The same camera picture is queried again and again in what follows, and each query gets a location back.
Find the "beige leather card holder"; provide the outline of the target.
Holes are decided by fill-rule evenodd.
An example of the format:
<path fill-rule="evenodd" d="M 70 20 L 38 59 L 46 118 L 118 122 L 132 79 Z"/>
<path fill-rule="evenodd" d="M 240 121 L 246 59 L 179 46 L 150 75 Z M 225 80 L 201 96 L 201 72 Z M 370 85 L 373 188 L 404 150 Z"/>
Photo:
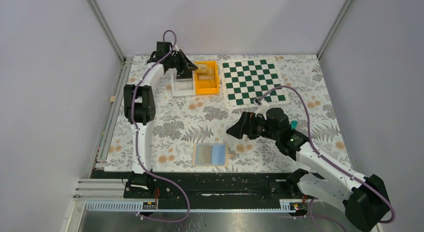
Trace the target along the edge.
<path fill-rule="evenodd" d="M 197 143 L 193 146 L 194 166 L 227 167 L 229 159 L 230 150 L 225 143 Z"/>

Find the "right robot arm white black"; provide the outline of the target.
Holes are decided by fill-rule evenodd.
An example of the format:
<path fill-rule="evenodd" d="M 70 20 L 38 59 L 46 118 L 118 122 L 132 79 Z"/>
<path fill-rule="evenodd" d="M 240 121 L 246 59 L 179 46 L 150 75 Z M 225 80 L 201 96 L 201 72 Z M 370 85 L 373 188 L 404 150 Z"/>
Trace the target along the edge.
<path fill-rule="evenodd" d="M 289 179 L 301 193 L 339 209 L 360 231 L 371 231 L 390 211 L 387 189 L 379 176 L 365 176 L 320 152 L 306 135 L 292 128 L 281 108 L 265 114 L 242 112 L 226 132 L 236 139 L 273 140 L 280 153 L 318 173 L 320 177 L 298 169 Z"/>

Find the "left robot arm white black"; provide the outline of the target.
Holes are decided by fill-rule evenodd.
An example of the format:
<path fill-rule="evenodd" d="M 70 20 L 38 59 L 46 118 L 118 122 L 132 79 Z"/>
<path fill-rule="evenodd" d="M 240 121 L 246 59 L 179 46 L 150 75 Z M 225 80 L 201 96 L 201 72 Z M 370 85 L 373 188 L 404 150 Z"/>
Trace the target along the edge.
<path fill-rule="evenodd" d="M 154 87 L 169 69 L 177 73 L 193 72 L 197 66 L 192 63 L 177 42 L 159 41 L 156 50 L 147 61 L 146 71 L 135 85 L 124 86 L 124 114 L 131 124 L 133 135 L 132 172 L 145 174 L 147 179 L 155 178 L 166 181 L 181 189 L 174 181 L 153 174 L 151 154 L 151 136 L 153 120 L 156 116 Z"/>

